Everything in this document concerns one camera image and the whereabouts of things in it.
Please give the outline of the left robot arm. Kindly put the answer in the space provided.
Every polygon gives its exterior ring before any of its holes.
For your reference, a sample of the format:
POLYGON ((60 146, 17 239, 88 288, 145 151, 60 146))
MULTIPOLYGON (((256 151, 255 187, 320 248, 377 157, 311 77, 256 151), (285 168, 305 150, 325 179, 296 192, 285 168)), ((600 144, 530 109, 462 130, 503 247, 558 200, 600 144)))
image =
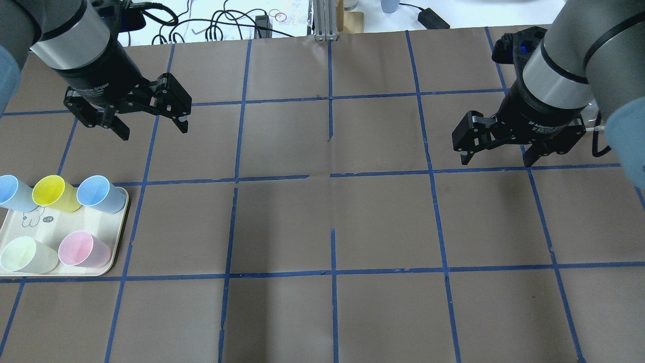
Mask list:
POLYGON ((66 81, 63 99, 83 126, 101 127, 128 140, 121 113, 171 119, 187 133, 192 98, 171 73, 155 81, 141 74, 119 43, 122 14, 163 9, 125 1, 2 1, 2 111, 19 89, 29 53, 66 81))

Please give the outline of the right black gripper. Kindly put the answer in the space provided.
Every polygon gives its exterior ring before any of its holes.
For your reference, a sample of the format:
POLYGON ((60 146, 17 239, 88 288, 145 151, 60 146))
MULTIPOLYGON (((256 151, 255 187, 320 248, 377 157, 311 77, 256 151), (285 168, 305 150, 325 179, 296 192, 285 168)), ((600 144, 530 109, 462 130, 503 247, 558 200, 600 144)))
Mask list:
POLYGON ((523 81, 514 82, 500 108, 491 117, 466 112, 451 134, 461 165, 474 154, 497 147, 529 145, 523 153, 525 167, 552 153, 567 154, 587 133, 582 106, 558 108, 533 96, 523 81))

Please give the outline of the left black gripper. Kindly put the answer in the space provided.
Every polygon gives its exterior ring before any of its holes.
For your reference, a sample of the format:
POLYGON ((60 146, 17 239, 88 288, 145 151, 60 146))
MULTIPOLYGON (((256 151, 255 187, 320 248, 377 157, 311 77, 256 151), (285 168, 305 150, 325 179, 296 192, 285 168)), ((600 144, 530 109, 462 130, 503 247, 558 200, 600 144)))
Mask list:
POLYGON ((119 115, 145 112, 171 119, 183 134, 188 131, 192 98, 184 86, 171 73, 145 78, 117 41, 110 40, 89 64, 64 69, 63 80, 69 85, 63 106, 83 126, 103 127, 127 141, 131 130, 119 115))

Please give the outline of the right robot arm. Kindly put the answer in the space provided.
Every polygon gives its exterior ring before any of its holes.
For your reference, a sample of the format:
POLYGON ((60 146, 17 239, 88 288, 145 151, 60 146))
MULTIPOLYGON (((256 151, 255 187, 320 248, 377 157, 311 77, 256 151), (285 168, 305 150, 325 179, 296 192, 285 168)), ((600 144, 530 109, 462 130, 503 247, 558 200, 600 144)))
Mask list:
POLYGON ((461 164, 481 151, 527 145, 525 167, 566 154, 587 131, 591 102, 627 179, 643 189, 643 1, 568 1, 550 28, 504 34, 491 59, 516 79, 491 117, 471 110, 451 134, 461 164))

